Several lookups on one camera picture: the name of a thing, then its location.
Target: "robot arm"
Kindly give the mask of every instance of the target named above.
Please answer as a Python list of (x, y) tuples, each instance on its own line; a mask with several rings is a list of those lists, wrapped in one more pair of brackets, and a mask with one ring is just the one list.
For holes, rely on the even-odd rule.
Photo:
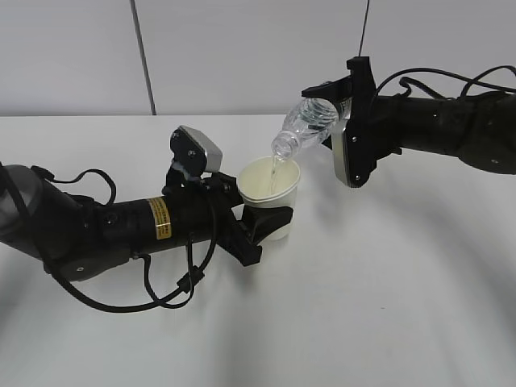
[[(232, 254), (243, 266), (260, 262), (258, 245), (266, 236), (288, 224), (289, 207), (259, 209), (244, 206), (237, 220), (232, 208), (243, 204), (236, 179), (220, 173), (222, 152), (200, 131), (179, 127), (172, 134), (173, 162), (162, 196), (130, 202), (99, 204), (92, 198), (69, 195), (52, 183), (54, 176), (40, 167), (0, 165), (0, 242), (44, 263), (66, 290), (80, 301), (108, 312), (128, 313), (167, 306), (180, 293), (193, 294), (204, 277), (215, 244)], [(211, 173), (202, 178), (203, 173)], [(85, 173), (70, 182), (77, 182)], [(192, 243), (211, 240), (204, 261), (191, 263)], [(186, 246), (189, 272), (177, 290), (157, 299), (148, 284), (150, 254)], [(83, 281), (124, 264), (144, 258), (145, 283), (153, 302), (142, 306), (106, 306), (89, 299), (70, 281)]]
[[(492, 173), (516, 174), (516, 89), (434, 69), (406, 70), (377, 88), (368, 57), (353, 58), (347, 67), (350, 76), (302, 92), (303, 97), (323, 98), (335, 106), (352, 98), (351, 117), (337, 123), (325, 143), (333, 150), (335, 174), (344, 184), (361, 187), (379, 159), (402, 154), (402, 148), (458, 157)], [(419, 81), (402, 78), (406, 93), (378, 95), (394, 77), (414, 72), (442, 73), (468, 84), (460, 97), (444, 98)], [(473, 84), (497, 90), (469, 97), (465, 94)], [(410, 98), (410, 85), (433, 98)]]

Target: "table surface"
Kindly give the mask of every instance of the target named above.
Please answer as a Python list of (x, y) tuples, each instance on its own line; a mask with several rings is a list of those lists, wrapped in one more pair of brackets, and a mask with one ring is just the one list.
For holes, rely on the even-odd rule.
[[(105, 169), (119, 200), (160, 193), (180, 124), (204, 131), (237, 174), (267, 155), (282, 116), (0, 118), (0, 160), (67, 180)], [(105, 314), (41, 263), (0, 247), (0, 385), (514, 386), (516, 178), (407, 151), (349, 189), (324, 147), (302, 167), (293, 230), (251, 268), (217, 248), (183, 310)], [(106, 200), (87, 177), (69, 192)], [(194, 248), (204, 254), (206, 243)], [(161, 293), (182, 248), (154, 259)], [(78, 284), (118, 305), (146, 301), (132, 261)]]

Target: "warning label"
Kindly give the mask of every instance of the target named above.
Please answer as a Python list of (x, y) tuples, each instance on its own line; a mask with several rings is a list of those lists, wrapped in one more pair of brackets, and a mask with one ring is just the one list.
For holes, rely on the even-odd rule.
[(172, 227), (170, 226), (170, 214), (163, 198), (147, 199), (152, 213), (154, 224), (156, 224), (156, 239), (172, 238)]

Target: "white paper cup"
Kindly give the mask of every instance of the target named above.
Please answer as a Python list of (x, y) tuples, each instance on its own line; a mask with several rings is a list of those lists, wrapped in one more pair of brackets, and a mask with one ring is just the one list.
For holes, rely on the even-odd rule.
[[(287, 160), (277, 171), (276, 186), (270, 191), (273, 158), (262, 157), (245, 167), (236, 178), (244, 204), (258, 208), (294, 208), (301, 170), (294, 160)], [(264, 240), (278, 240), (287, 236), (291, 223), (274, 231)]]

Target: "screw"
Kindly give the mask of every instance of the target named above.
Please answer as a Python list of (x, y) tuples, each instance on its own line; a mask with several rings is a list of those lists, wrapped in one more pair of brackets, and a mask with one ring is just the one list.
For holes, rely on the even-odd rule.
[(115, 224), (117, 220), (119, 220), (119, 217), (114, 212), (110, 212), (109, 214), (106, 215), (106, 223), (107, 224)]

